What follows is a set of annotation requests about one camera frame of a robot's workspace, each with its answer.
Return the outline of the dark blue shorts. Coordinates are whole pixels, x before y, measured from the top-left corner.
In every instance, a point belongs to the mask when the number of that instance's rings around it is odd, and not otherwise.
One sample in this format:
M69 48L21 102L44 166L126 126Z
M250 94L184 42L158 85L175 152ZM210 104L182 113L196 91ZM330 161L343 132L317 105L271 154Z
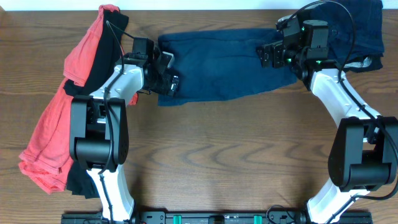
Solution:
M226 101L291 85L287 67L262 67L256 48L282 39L274 29L230 29L164 34L159 47L172 53L170 74L179 77L174 96L160 95L160 106Z

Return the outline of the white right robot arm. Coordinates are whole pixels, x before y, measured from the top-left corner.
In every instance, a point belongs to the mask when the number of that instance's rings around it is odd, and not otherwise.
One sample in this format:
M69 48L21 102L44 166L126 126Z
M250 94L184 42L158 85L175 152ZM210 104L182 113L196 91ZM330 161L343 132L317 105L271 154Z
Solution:
M288 67L325 106L337 126L328 157L329 178L292 223L370 223L348 208L397 183L397 119L372 109L353 89L343 66L328 56L328 23L297 14L276 24L282 40L256 52L263 67Z

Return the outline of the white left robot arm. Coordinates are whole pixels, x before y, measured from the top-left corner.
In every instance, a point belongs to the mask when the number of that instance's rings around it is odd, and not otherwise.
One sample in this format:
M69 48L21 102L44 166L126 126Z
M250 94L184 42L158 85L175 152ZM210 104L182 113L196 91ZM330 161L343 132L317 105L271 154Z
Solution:
M124 162L129 150L126 107L141 90L174 96L179 77L171 75L174 55L147 38L136 38L132 51L115 63L113 74L89 95L71 103L70 156L93 180L102 212L64 214L62 223L135 223Z

